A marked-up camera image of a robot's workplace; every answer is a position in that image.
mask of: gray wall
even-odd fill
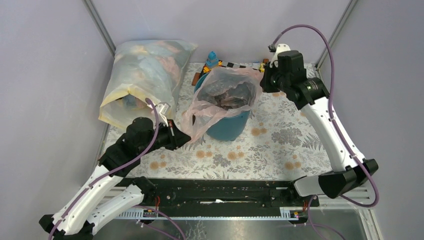
[[[0,1],[0,53],[0,239],[47,239],[93,169],[113,58],[80,0]]]
[[[311,24],[330,37],[349,0],[94,0],[115,44],[143,39],[183,39],[199,44],[190,61],[218,58],[250,63],[271,58],[268,45],[285,28]],[[315,62],[319,36],[296,29],[280,42]]]
[[[334,107],[375,158],[385,240],[422,239],[424,1],[359,1],[333,48]],[[330,66],[323,67],[329,86]]]

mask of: teal bucket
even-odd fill
[[[200,88],[207,75],[208,74],[204,74],[197,81],[196,86],[194,87],[194,92]],[[212,125],[206,133],[216,140],[234,141],[245,129],[250,114],[251,111],[249,110],[244,111],[237,116],[224,117]]]

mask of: table surface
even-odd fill
[[[257,68],[256,63],[244,64]],[[193,76],[203,63],[189,63],[178,99],[175,123],[192,102]],[[315,77],[312,64],[307,76]],[[124,133],[110,126],[103,151]],[[294,180],[331,170],[315,130],[283,92],[259,97],[243,133],[235,141],[218,141],[207,134],[178,150],[155,150],[141,159],[128,177],[188,179]]]

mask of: purple cable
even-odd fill
[[[152,109],[153,109],[153,112],[154,112],[154,117],[155,117],[155,119],[156,119],[156,128],[155,128],[155,130],[154,130],[154,134],[153,134],[153,138],[151,139],[151,141],[150,141],[150,143],[149,143],[149,145],[144,149],[144,151],[142,152],[142,153],[140,153],[140,155],[138,155],[138,156],[136,156],[133,160],[131,160],[131,161],[129,161],[129,162],[127,162],[127,163],[125,163],[124,165],[122,165],[122,166],[119,166],[119,167],[117,167],[117,168],[115,168],[115,169],[113,169],[113,170],[111,170],[111,171],[109,171],[109,172],[107,172],[107,173],[105,173],[105,174],[103,174],[103,175],[101,175],[101,176],[99,176],[98,178],[96,178],[94,181],[92,181],[89,185],[88,185],[88,187],[89,188],[86,188],[86,189],[84,189],[72,202],[71,202],[71,204],[69,205],[69,207],[66,209],[66,211],[62,214],[62,216],[60,216],[62,219],[63,218],[65,218],[67,215],[68,215],[68,213],[72,210],[72,208],[75,206],[75,204],[77,204],[77,202],[78,202],[78,200],[80,200],[82,197],[83,197],[83,195],[94,185],[94,184],[96,184],[98,181],[100,181],[101,179],[103,179],[103,178],[105,178],[105,177],[107,177],[107,176],[109,176],[109,175],[111,175],[111,174],[114,174],[114,173],[116,173],[117,171],[119,171],[119,170],[122,170],[122,169],[124,169],[124,168],[126,168],[126,167],[128,167],[128,166],[130,166],[131,164],[133,164],[133,163],[135,163],[136,161],[138,161],[141,157],[143,157],[149,150],[150,150],[150,148],[153,146],[153,144],[155,143],[155,141],[156,141],[156,138],[158,137],[158,133],[159,133],[159,115],[158,115],[158,111],[156,110],[156,107],[155,107],[155,104],[149,99],[149,98],[146,98],[145,99],[145,101],[146,101],[146,103],[148,103],[151,107],[152,107]],[[56,231],[56,229],[58,228],[58,226],[59,226],[59,224],[61,224],[61,222],[62,222],[62,220],[58,220],[57,222],[56,222],[56,224],[53,226],[53,228],[51,229],[51,231],[50,231],[50,234],[48,235],[48,240],[52,240],[52,238],[53,238],[53,234],[55,233],[55,231]]]
[[[315,230],[315,232],[322,238],[322,239],[325,239],[325,240],[328,240],[326,237],[324,237],[316,228],[315,228],[315,224],[313,224],[312,223],[312,217],[311,217],[311,212],[310,212],[310,209],[311,209],[311,203],[312,203],[312,201],[314,200],[314,198],[316,198],[317,197],[317,195],[312,195],[311,197],[310,197],[310,200],[309,200],[309,202],[307,203],[307,217],[309,218],[309,224],[312,226],[312,228],[313,228],[313,230]]]
[[[346,238],[342,235],[341,232],[337,231],[335,228],[329,226],[329,225],[325,225],[325,224],[320,224],[320,223],[314,223],[315,226],[320,227],[320,228],[324,228],[324,229],[328,229],[331,230],[333,232],[335,232],[337,235],[339,235],[341,237],[341,239],[346,240]],[[283,228],[294,228],[295,226],[290,224],[290,225],[283,225],[281,226]],[[305,223],[303,224],[296,224],[296,227],[305,227]]]
[[[154,226],[150,226],[149,224],[143,224],[143,223],[142,223],[142,226],[146,226],[146,227],[148,227],[148,228],[150,228],[150,229],[153,229],[153,230],[155,230],[156,232],[159,232],[159,233],[161,233],[161,234],[163,234],[163,235],[167,236],[167,237],[168,237],[168,238],[170,238],[170,239],[173,239],[173,240],[179,240],[178,238],[176,238],[176,237],[174,237],[174,236],[172,236],[172,235],[168,234],[167,232],[162,231],[162,230],[160,230],[159,228],[156,228],[156,227],[154,227]]]
[[[330,81],[330,96],[328,99],[328,113],[330,116],[330,119],[334,119],[334,113],[333,113],[333,97],[334,97],[334,59],[333,59],[333,53],[331,51],[330,45],[326,39],[326,37],[324,36],[324,34],[318,30],[317,28],[311,26],[311,25],[307,25],[307,24],[298,24],[298,25],[293,25],[289,28],[287,28],[286,30],[282,31],[274,40],[274,42],[272,43],[273,45],[275,45],[278,40],[281,38],[281,36],[283,34],[285,34],[287,31],[292,30],[292,29],[296,29],[296,28],[307,28],[307,29],[312,29],[314,30],[317,34],[319,34],[319,36],[322,38],[322,40],[325,43],[325,47],[327,48],[328,51],[328,56],[330,58],[330,65],[331,65],[331,81]],[[379,190],[377,189],[377,185],[374,182],[373,178],[371,177],[371,174],[368,172],[368,170],[365,168],[365,166],[362,164],[362,162],[355,156],[354,151],[352,150],[351,146],[348,144],[348,141],[346,141],[345,136],[343,136],[342,131],[339,128],[339,125],[337,124],[337,122],[335,120],[331,121],[335,131],[337,132],[338,136],[340,137],[341,141],[343,142],[343,145],[346,147],[347,151],[349,152],[349,154],[353,157],[353,160],[356,162],[356,164],[358,164],[358,166],[360,167],[360,169],[362,169],[363,173],[365,174],[365,176],[368,178],[369,183],[371,184],[372,188],[374,189],[374,193],[375,193],[375,199],[374,202],[372,202],[371,204],[363,204],[360,202],[357,202],[355,200],[352,200],[350,198],[348,198],[345,195],[341,195],[342,198],[344,198],[345,200],[363,207],[363,208],[372,208],[375,205],[377,205],[377,203],[380,200],[380,194],[379,194]]]
[[[176,227],[176,229],[178,229],[178,231],[181,233],[181,235],[182,235],[182,238],[184,239],[184,240],[186,240],[186,235],[184,234],[184,232],[183,232],[183,230],[181,229],[181,227],[180,226],[178,226],[176,223],[175,223],[175,221],[174,220],[172,220],[169,216],[167,216],[165,213],[163,213],[163,212],[161,212],[161,211],[159,211],[159,210],[156,210],[156,209],[154,209],[154,208],[151,208],[151,207],[148,207],[148,206],[142,206],[142,205],[135,205],[135,206],[133,206],[133,208],[141,208],[141,209],[147,209],[147,210],[150,210],[150,211],[153,211],[153,212],[155,212],[155,213],[157,213],[157,214],[160,214],[160,215],[162,215],[162,216],[164,216],[166,219],[168,219],[175,227]]]

